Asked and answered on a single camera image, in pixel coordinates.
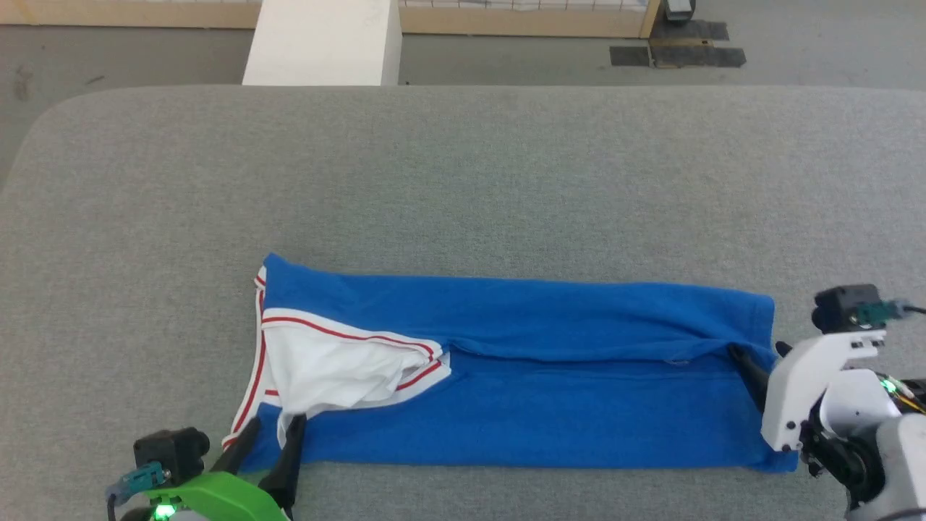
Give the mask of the blue white red-striped garment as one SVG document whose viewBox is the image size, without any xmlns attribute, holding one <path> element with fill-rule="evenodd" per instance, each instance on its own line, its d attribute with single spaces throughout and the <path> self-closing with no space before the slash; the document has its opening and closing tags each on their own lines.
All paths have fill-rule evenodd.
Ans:
<svg viewBox="0 0 926 521">
<path fill-rule="evenodd" d="M 271 254 L 257 345 L 222 445 L 248 471 L 307 418 L 303 461 L 545 468 L 748 467 L 762 439 L 728 347 L 770 369 L 766 295 L 666 283 L 354 276 Z"/>
</svg>

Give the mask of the large black floor mat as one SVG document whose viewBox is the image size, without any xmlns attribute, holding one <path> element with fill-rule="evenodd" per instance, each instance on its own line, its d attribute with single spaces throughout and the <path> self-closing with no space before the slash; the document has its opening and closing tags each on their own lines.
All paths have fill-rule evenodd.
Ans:
<svg viewBox="0 0 926 521">
<path fill-rule="evenodd" d="M 684 25 L 655 25 L 647 43 L 658 69 L 742 68 L 747 63 L 743 49 L 715 45 L 729 40 L 726 22 L 691 20 Z"/>
</svg>

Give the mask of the white rectangular box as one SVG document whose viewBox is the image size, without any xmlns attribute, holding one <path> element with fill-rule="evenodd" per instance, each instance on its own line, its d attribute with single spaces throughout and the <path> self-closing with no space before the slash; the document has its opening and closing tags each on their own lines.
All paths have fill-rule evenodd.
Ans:
<svg viewBox="0 0 926 521">
<path fill-rule="evenodd" d="M 242 84 L 396 86 L 397 0 L 263 0 Z"/>
</svg>

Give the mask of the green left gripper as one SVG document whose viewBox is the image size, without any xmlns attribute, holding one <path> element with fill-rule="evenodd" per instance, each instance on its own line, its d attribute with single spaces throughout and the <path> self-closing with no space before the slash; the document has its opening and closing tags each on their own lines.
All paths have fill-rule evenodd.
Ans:
<svg viewBox="0 0 926 521">
<path fill-rule="evenodd" d="M 291 419 L 280 457 L 257 485 L 237 474 L 259 436 L 259 418 L 246 423 L 209 473 L 179 487 L 169 487 L 156 473 L 140 478 L 152 521 L 292 521 L 306 423 L 305 415 Z"/>
</svg>

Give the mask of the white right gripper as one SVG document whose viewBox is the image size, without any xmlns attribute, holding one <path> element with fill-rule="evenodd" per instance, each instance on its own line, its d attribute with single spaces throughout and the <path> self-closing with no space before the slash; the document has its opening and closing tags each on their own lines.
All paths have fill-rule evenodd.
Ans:
<svg viewBox="0 0 926 521">
<path fill-rule="evenodd" d="M 768 445 L 778 452 L 800 448 L 803 423 L 846 438 L 887 421 L 888 395 L 880 377 L 847 368 L 853 360 L 875 357 L 884 337 L 882 329 L 823 334 L 794 348 L 776 341 L 783 359 L 771 374 L 770 347 L 728 344 L 728 356 L 762 413 L 761 435 Z"/>
</svg>

